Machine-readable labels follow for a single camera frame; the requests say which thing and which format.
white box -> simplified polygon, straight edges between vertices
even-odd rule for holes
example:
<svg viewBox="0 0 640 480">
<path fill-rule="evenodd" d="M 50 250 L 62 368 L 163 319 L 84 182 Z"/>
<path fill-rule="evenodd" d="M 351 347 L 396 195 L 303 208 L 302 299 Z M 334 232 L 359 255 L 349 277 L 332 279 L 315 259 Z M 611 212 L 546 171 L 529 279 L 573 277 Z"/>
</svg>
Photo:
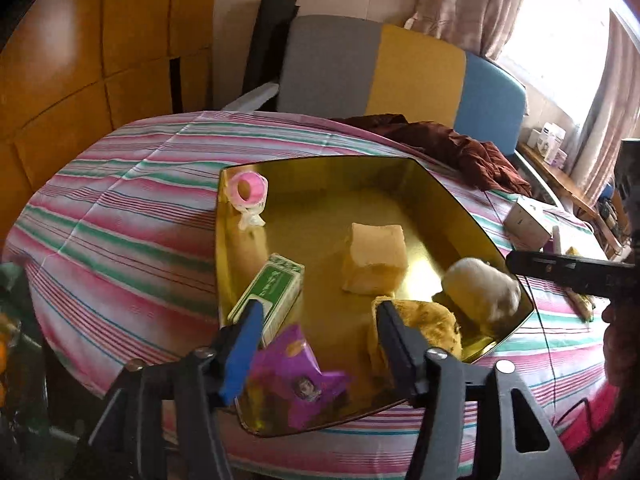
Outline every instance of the white box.
<svg viewBox="0 0 640 480">
<path fill-rule="evenodd" d="M 545 219 L 540 202 L 521 196 L 504 219 L 504 228 L 530 251 L 539 251 L 551 238 L 552 225 Z"/>
<path fill-rule="evenodd" d="M 532 128 L 531 133 L 529 134 L 529 140 L 527 141 L 527 146 L 536 150 L 538 148 L 539 138 L 540 138 L 540 130 L 536 130 L 535 128 Z"/>
</svg>

blue gripper pad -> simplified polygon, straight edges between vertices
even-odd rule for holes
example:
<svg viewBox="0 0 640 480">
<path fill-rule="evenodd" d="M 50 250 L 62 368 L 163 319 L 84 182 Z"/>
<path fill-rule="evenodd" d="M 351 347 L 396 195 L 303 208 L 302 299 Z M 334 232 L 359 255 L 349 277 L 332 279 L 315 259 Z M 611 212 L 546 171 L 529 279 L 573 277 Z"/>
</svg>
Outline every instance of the blue gripper pad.
<svg viewBox="0 0 640 480">
<path fill-rule="evenodd" d="M 249 373 L 251 361 L 262 337 L 263 319 L 260 301 L 249 300 L 236 324 L 241 326 L 240 333 L 237 334 L 233 348 L 226 358 L 225 379 L 218 390 L 218 395 L 225 406 L 230 405 L 242 392 L 244 380 Z"/>
</svg>

yellow sponge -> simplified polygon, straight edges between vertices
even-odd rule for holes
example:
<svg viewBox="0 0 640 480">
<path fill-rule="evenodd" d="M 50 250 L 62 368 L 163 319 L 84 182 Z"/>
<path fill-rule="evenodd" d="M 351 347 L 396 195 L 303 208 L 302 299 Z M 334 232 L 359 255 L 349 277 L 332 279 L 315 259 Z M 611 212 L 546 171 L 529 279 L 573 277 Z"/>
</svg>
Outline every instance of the yellow sponge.
<svg viewBox="0 0 640 480">
<path fill-rule="evenodd" d="M 460 359 L 462 356 L 462 335 L 456 322 L 456 316 L 447 307 L 428 301 L 394 300 L 379 296 L 371 304 L 372 323 L 367 335 L 367 351 L 369 351 L 374 375 L 385 377 L 388 369 L 386 356 L 378 343 L 376 325 L 376 309 L 385 300 L 391 301 L 402 322 L 420 330 L 430 345 L 443 348 Z"/>
<path fill-rule="evenodd" d="M 399 225 L 351 224 L 342 265 L 342 288 L 356 294 L 391 295 L 408 267 Z"/>
</svg>

pink tape roll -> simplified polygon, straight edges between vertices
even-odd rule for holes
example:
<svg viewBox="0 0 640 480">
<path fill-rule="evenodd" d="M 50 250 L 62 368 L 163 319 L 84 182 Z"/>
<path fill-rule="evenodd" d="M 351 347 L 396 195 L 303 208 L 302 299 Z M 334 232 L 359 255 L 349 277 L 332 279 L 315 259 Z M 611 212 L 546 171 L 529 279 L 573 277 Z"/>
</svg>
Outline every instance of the pink tape roll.
<svg viewBox="0 0 640 480">
<path fill-rule="evenodd" d="M 238 185 L 240 182 L 245 182 L 249 185 L 249 198 L 245 200 L 240 196 L 238 192 Z M 244 207 L 251 207 L 259 204 L 267 194 L 267 185 L 264 181 L 264 177 L 260 176 L 255 171 L 243 171 L 231 177 L 227 186 L 226 193 L 232 203 L 241 205 Z"/>
</svg>

table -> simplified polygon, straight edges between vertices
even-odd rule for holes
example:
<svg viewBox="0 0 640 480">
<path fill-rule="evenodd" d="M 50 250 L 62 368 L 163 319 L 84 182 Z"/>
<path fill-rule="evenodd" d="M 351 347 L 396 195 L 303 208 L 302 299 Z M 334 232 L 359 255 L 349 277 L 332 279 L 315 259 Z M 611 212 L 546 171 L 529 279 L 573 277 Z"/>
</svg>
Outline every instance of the table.
<svg viewBox="0 0 640 480">
<path fill-rule="evenodd" d="M 569 176 L 558 168 L 553 168 L 545 162 L 542 156 L 534 149 L 530 148 L 524 142 L 518 143 L 518 150 L 521 152 L 527 160 L 535 166 L 536 170 L 542 174 L 542 177 L 548 182 L 549 186 L 556 192 L 559 197 L 567 197 L 571 202 L 582 211 L 586 213 L 588 218 L 593 220 L 607 243 L 611 246 L 611 249 L 619 254 L 622 250 L 622 246 L 618 239 L 613 235 L 611 229 L 604 223 L 604 220 L 593 207 L 591 207 L 574 181 Z"/>
<path fill-rule="evenodd" d="M 26 268 L 38 321 L 65 367 L 104 394 L 130 358 L 177 359 L 217 330 L 214 214 L 218 173 L 231 164 L 309 155 L 416 158 L 507 254 L 502 227 L 516 195 L 481 192 L 414 150 L 333 121 L 290 114 L 196 112 L 128 124 L 50 179 L 21 213 L 3 260 Z M 585 256 L 603 257 L 585 224 L 545 214 Z M 555 285 L 527 279 L 538 310 L 482 362 L 508 358 L 551 420 L 604 384 L 600 308 L 589 326 Z M 575 416 L 569 416 L 561 431 Z M 406 404 L 327 430 L 258 439 L 220 416 L 232 462 L 281 478 L 400 478 L 421 410 Z M 468 473 L 476 409 L 468 405 L 461 456 Z M 166 413 L 172 435 L 175 421 Z"/>
</svg>

